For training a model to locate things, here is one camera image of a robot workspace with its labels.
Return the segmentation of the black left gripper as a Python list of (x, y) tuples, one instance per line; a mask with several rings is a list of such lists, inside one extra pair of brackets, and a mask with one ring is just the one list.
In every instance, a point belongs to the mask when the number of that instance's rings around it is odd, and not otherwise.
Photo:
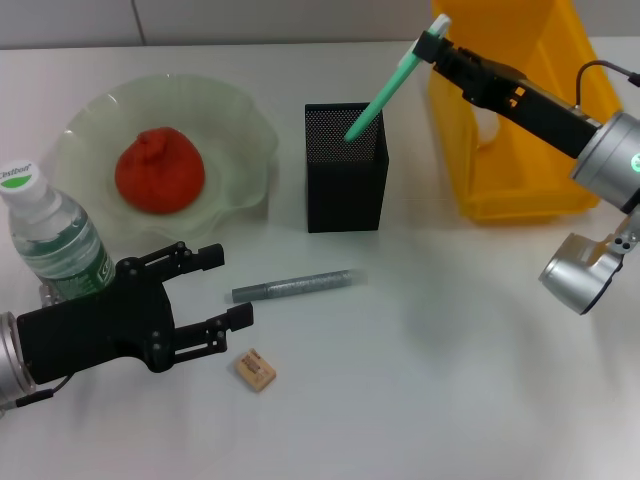
[(254, 324), (251, 303), (205, 321), (175, 327), (163, 282), (225, 264), (221, 244), (197, 252), (182, 241), (118, 263), (105, 289), (20, 315), (18, 337), (28, 372), (41, 385), (124, 357), (153, 373), (224, 353), (227, 333)]

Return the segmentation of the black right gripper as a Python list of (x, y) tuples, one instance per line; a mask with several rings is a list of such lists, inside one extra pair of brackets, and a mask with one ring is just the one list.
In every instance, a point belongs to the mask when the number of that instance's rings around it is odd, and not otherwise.
[(414, 54), (462, 91), (473, 105), (510, 120), (556, 150), (576, 159), (597, 127), (522, 72), (491, 63), (444, 36), (423, 32)]

